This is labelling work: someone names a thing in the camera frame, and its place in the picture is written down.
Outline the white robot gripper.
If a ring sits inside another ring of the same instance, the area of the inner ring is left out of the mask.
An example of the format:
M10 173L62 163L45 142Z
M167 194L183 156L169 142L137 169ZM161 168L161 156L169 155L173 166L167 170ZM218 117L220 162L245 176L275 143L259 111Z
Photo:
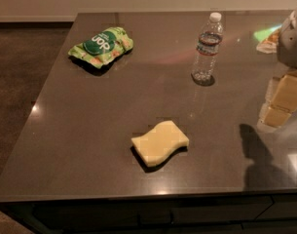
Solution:
M297 68L297 7L285 19L279 31L278 61ZM271 105L278 109L267 106L262 112L262 121L278 128L290 118L288 112L297 110L297 69L285 73L279 80Z

